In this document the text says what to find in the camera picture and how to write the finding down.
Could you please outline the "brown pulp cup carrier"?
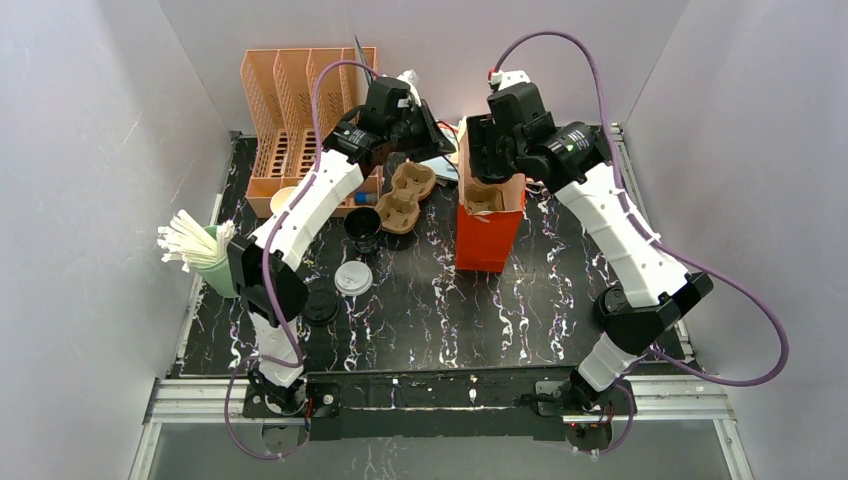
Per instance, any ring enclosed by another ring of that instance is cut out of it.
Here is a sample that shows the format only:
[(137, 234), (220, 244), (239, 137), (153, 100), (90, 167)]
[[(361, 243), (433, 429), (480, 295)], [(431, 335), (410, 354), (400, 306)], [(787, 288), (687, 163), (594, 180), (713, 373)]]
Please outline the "brown pulp cup carrier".
[(470, 215), (504, 211), (501, 189), (496, 185), (467, 185), (463, 191), (465, 210)]
[(435, 183), (436, 174), (430, 167), (411, 161), (401, 163), (392, 175), (391, 190), (375, 207), (381, 228), (398, 235), (411, 232), (421, 214), (420, 202), (431, 194)]

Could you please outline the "orange paper bag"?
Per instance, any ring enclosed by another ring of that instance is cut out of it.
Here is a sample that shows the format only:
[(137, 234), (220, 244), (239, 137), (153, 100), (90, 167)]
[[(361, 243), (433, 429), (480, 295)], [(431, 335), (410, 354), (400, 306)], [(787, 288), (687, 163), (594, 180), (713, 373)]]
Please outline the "orange paper bag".
[(504, 211), (470, 215), (465, 210), (463, 191), (467, 185), (488, 185), (471, 172), (468, 119), (458, 126), (458, 147), (453, 157), (459, 171), (455, 265), (459, 270), (500, 273), (504, 270), (525, 211), (526, 176), (516, 174), (498, 186), (504, 199)]

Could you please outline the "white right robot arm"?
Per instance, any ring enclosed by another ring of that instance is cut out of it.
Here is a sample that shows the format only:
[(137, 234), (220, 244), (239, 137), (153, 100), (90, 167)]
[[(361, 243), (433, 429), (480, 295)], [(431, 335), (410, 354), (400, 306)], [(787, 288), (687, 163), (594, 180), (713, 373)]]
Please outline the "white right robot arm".
[(570, 375), (569, 394), (595, 401), (648, 347), (713, 288), (659, 250), (615, 170), (604, 126), (556, 125), (522, 70), (489, 76), (490, 109), (467, 121), (472, 177), (502, 184), (518, 174), (541, 182), (581, 223), (619, 283), (596, 300), (601, 335)]

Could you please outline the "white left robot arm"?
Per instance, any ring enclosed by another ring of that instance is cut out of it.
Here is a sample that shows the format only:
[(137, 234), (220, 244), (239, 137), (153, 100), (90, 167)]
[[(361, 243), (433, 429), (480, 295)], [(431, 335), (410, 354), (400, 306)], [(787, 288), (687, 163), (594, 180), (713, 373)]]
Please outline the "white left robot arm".
[(340, 203), (395, 153), (427, 160), (454, 152), (417, 84), (413, 70), (376, 76), (363, 104), (333, 129), (317, 129), (315, 162), (282, 211), (230, 240), (231, 276), (255, 329), (261, 384), (290, 392), (304, 372), (294, 320), (308, 288), (297, 270)]

